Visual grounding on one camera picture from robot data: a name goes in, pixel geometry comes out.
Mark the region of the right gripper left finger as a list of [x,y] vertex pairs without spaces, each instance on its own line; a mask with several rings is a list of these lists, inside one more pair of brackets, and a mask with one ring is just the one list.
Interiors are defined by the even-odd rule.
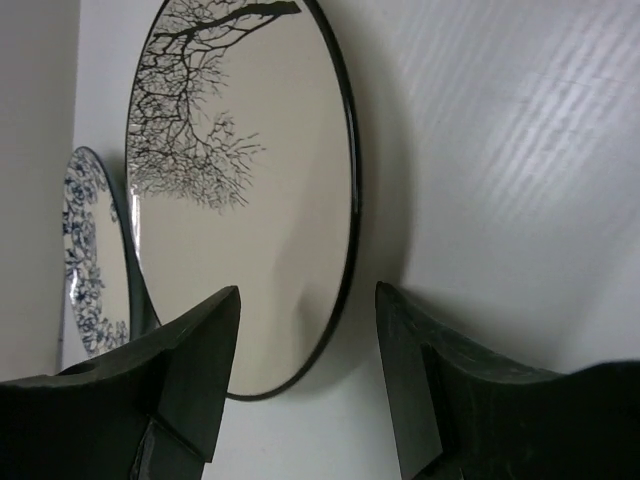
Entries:
[[115,350],[1,385],[4,479],[199,479],[213,459],[240,292]]

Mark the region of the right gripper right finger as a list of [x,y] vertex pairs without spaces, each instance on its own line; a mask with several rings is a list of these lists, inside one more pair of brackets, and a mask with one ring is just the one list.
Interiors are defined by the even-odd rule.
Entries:
[[635,479],[639,365],[559,374],[449,328],[393,285],[377,335],[405,479]]

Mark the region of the blue floral round plate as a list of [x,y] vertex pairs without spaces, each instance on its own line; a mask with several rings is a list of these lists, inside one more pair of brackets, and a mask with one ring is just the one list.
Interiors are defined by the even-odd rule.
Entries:
[[130,339],[131,308],[123,228],[97,154],[77,148],[67,164],[62,205],[65,282],[71,315],[90,357]]

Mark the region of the cream tree pattern plate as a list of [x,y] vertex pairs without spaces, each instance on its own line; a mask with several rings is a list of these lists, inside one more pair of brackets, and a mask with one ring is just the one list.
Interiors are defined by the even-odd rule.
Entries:
[[353,92],[320,5],[162,3],[133,76],[125,158],[158,321],[234,285],[229,396],[295,385],[344,311],[361,217]]

